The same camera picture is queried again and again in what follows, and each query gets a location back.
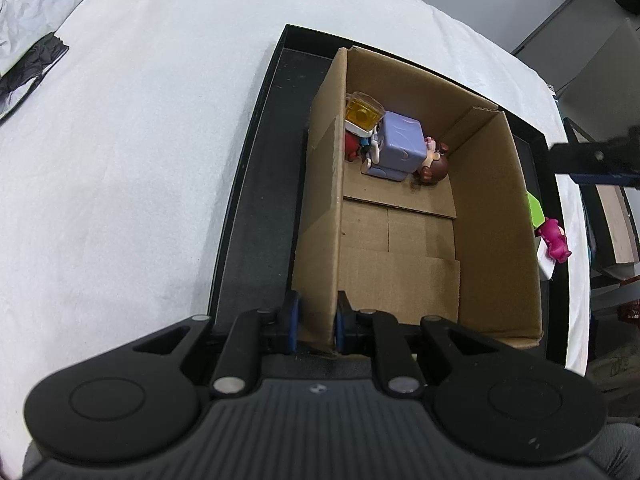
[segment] white tablecloth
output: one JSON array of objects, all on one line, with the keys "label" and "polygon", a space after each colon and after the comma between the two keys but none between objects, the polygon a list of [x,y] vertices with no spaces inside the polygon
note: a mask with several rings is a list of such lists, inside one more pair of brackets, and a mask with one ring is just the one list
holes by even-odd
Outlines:
[{"label": "white tablecloth", "polygon": [[[565,140],[535,72],[418,0],[85,0],[65,57],[0,126],[0,456],[20,472],[29,389],[204,312],[242,140],[286,23],[370,44]],[[584,372],[588,261],[577,187],[569,368]]]}]

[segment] toy figure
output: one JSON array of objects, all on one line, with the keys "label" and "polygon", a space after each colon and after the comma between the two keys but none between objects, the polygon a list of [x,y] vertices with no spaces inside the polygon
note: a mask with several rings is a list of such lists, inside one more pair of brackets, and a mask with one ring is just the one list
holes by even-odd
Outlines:
[{"label": "toy figure", "polygon": [[427,155],[420,122],[394,112],[386,112],[380,124],[373,127],[372,135],[363,146],[363,174],[402,182],[413,173]]},{"label": "toy figure", "polygon": [[545,222],[538,228],[538,234],[545,241],[546,254],[557,260],[559,264],[564,264],[571,256],[571,251],[566,243],[564,230],[558,225],[558,220],[545,218]]},{"label": "toy figure", "polygon": [[358,150],[360,149],[360,138],[350,132],[344,132],[344,158],[349,162],[353,162],[358,158]]},{"label": "toy figure", "polygon": [[424,139],[424,143],[427,147],[427,157],[417,170],[418,179],[423,184],[436,184],[449,173],[449,161],[447,160],[449,147],[431,137]]},{"label": "toy figure", "polygon": [[382,105],[363,92],[354,92],[346,97],[345,120],[357,126],[358,129],[364,130],[364,132],[370,132],[385,115],[385,109]]}]

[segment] circular pad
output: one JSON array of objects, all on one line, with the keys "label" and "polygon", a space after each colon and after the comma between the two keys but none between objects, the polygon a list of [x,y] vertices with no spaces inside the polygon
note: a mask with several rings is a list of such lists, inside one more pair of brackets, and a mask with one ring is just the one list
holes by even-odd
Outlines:
[{"label": "circular pad", "polygon": [[24,418],[45,454],[109,465],[167,448],[199,411],[193,385],[166,356],[127,352],[44,379],[27,397]]},{"label": "circular pad", "polygon": [[437,388],[433,406],[471,452],[531,465],[577,454],[606,418],[602,396],[584,378],[511,352],[465,358]]},{"label": "circular pad", "polygon": [[94,379],[78,386],[69,402],[78,415],[89,420],[118,420],[142,407],[145,391],[128,379]]}]

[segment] red toy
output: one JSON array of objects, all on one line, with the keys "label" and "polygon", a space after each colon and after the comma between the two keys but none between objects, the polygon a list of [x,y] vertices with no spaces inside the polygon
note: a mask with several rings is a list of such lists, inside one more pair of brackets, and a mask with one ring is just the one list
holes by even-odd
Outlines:
[{"label": "red toy", "polygon": [[559,264],[564,264],[571,256],[571,251],[566,243],[564,230],[558,225],[558,220],[545,217],[545,222],[538,228],[538,234],[545,241],[546,254],[557,260]]},{"label": "red toy", "polygon": [[358,158],[358,149],[360,148],[360,137],[353,135],[351,132],[344,131],[344,158],[349,162],[353,162]]}]

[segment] cardboard wall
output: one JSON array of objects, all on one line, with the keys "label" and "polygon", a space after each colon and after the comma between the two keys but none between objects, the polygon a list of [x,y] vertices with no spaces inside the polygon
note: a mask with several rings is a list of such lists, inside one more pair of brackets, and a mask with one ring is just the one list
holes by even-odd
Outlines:
[{"label": "cardboard wall", "polygon": [[460,146],[467,142],[480,128],[485,126],[497,114],[498,110],[473,107],[465,115],[459,118],[442,136],[441,142],[449,147],[449,155],[452,155]]},{"label": "cardboard wall", "polygon": [[420,121],[424,136],[441,139],[470,108],[497,105],[443,78],[359,47],[349,49],[347,92],[369,93],[397,114]]},{"label": "cardboard wall", "polygon": [[464,326],[496,337],[542,336],[540,282],[522,168],[503,113],[449,159]]},{"label": "cardboard wall", "polygon": [[456,217],[449,177],[437,186],[426,187],[409,177],[402,182],[360,173],[360,165],[344,162],[342,193],[352,200],[389,205],[446,218]]},{"label": "cardboard wall", "polygon": [[346,51],[340,49],[309,117],[305,189],[292,288],[302,296],[303,340],[332,341],[331,305],[337,301]]}]

